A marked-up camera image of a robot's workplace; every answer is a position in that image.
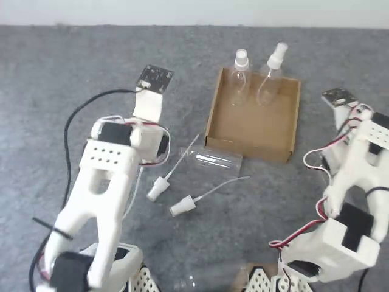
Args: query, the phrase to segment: white wall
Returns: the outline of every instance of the white wall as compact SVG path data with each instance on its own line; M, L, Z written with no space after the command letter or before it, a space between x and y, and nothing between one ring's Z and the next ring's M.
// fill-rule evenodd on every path
M389 28L388 0L0 0L0 24Z

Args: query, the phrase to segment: clear plastic tube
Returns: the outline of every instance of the clear plastic tube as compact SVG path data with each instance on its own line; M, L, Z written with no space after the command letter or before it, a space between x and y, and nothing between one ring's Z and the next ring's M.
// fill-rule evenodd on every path
M180 154L183 154L185 148L180 148ZM202 146L193 146L188 152L187 160L198 167L205 167L218 173L230 177L239 176L242 159L241 155L204 148Z

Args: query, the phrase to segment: perforated bracket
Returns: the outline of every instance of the perforated bracket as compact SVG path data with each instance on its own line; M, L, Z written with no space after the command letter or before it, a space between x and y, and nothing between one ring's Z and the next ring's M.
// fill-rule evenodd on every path
M150 270L145 266L130 281L128 287L129 292L160 292L157 284L151 277Z
M127 145L88 139L80 167L128 173L134 163L133 151Z
M387 128L368 120L361 124L359 131L366 140L389 150L389 130Z
M313 292L308 283L298 277L291 277L290 292ZM255 268L251 272L250 282L244 292L287 292L289 288L289 279L283 276L274 276L271 279L262 268Z

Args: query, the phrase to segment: white spray nozzle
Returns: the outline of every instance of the white spray nozzle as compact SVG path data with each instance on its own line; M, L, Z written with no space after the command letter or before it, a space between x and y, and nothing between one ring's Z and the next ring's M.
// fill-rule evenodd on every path
M214 191L216 191L217 189L221 188L222 186L224 186L226 184L232 183L234 181L240 181L241 179L247 179L247 178L250 178L250 177L249 176L242 176L240 178L230 179L230 180L225 181L224 183L218 185L217 187L214 187L212 190L206 192L205 194L203 194L201 196L197 196L194 199L191 196L186 196L180 202L178 202L177 204L170 207L170 213L172 214L173 217L175 217L181 213L191 211L194 208L196 208L197 201L203 199L204 197L206 197L210 193L213 193Z
M246 71L248 68L249 58L247 57L247 51L245 49L237 50L235 57L235 69L238 71Z
M153 187L147 194L147 198L150 201L155 201L161 193L163 193L168 187L170 186L170 183L163 177L158 177L155 181Z
M191 211L194 208L196 208L195 201L191 196L186 196L180 202L170 207L170 213L175 217L181 213Z
M267 61L267 65L273 69L277 70L281 67L282 62L284 61L284 55L287 50L288 46L286 43L278 43L277 47L275 48L274 52L269 58L269 61Z
M163 193L164 191L166 191L166 189L170 186L170 184L168 183L168 179L170 178L170 176L173 174L174 170L177 168L177 166L180 164L180 162L183 160L183 158L185 157L185 155L188 153L189 149L192 147L192 145L196 142L197 138L199 137L200 135L197 134L196 137L193 139L193 141L191 142L191 144L188 146L188 148L185 150L185 152L181 155L180 159L178 160L178 162L176 163L176 165L173 167L172 170L170 170L170 172L167 174L166 177L158 177L157 180L155 181L153 187L151 188L151 190L148 192L147 194L147 198L150 200L150 201L155 201L159 195L161 193Z

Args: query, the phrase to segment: gray carpet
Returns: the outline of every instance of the gray carpet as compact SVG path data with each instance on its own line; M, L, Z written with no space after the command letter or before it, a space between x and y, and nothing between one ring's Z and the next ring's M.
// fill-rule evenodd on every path
M157 203L146 192L164 174L196 133L203 133L221 66L236 49L249 51L258 69L278 41L290 45L288 76L303 81L296 151L284 164L245 159L242 175L200 201L198 208L172 218L168 207L199 195L224 180L183 164ZM133 88L146 64L175 72L165 93L161 122L171 130L172 156L147 169L122 241L138 245L162 291L215 263L274 262L267 242L282 239L315 218L322 178L306 170L303 154L329 141L331 110L320 101L324 89L344 86L362 102L389 114L389 31L351 29L264 29L250 27L0 27L0 290L27 291L30 261L46 230L32 216L54 222L66 182L63 127L81 102L112 88ZM111 96L86 108L69 133L72 170L95 120L128 115L133 97ZM191 170L190 176L185 170ZM74 243L97 240L87 224ZM382 244L364 291L388 291L389 245ZM356 291L360 273L315 285L317 291Z

